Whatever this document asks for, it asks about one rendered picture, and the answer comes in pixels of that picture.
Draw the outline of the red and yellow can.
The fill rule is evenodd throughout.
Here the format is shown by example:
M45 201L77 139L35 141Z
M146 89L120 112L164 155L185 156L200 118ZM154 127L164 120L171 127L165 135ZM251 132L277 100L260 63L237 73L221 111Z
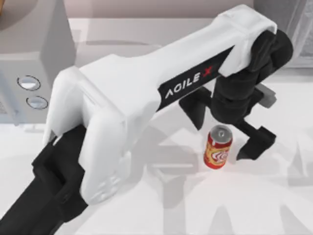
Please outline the red and yellow can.
M222 168L233 142L231 130L225 125L216 125L208 133L203 161L211 169Z

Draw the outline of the small microwave knob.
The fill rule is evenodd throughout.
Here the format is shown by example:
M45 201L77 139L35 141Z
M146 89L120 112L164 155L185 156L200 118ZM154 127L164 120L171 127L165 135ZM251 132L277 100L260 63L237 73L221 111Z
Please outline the small microwave knob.
M48 107L48 101L41 96L32 96L26 99L26 103L33 109L42 110Z

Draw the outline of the large microwave knob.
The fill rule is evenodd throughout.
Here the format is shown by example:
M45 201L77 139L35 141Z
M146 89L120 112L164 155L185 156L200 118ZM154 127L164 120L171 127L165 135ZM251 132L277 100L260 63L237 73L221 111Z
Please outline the large microwave knob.
M41 87L40 81L31 75L25 75L17 78L18 85L27 91L36 91Z

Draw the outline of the pale microwave oven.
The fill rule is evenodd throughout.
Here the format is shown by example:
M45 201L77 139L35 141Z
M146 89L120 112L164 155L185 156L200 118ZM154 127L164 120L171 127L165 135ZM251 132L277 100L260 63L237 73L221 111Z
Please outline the pale microwave oven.
M44 123L48 107L26 103L41 96L50 103L54 79L75 62L76 49L64 0L2 0L0 14L0 124ZM27 91L17 83L25 75L41 87Z

